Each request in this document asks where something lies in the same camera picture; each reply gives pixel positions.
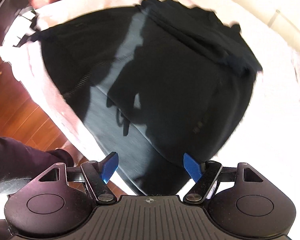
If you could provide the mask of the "black garment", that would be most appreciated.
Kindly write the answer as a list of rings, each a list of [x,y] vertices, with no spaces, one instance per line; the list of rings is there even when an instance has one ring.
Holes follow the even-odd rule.
[[[262,70],[238,24],[173,0],[92,12],[31,36],[66,103],[119,174],[176,194],[183,156],[211,159],[241,121]]]

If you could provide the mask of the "pink bed quilt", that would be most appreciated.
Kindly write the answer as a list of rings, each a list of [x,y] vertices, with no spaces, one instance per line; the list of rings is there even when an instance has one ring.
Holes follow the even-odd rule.
[[[141,0],[63,0],[39,10],[43,29],[88,12],[135,5]],[[215,11],[225,24],[238,22],[242,37],[261,63],[248,109],[234,133],[215,157],[229,166],[245,161],[261,172],[295,205],[300,206],[300,54],[250,12],[232,0],[175,0],[187,7]],[[104,157],[91,129],[84,125],[49,78],[39,45],[13,48],[26,29],[16,22],[0,47],[14,77],[88,159]]]

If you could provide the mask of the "operator dark clothing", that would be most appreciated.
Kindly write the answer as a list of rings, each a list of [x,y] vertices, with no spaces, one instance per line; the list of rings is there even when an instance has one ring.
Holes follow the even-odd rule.
[[[0,137],[0,195],[16,193],[55,163],[73,167],[78,160],[63,148],[41,151],[13,138]]]

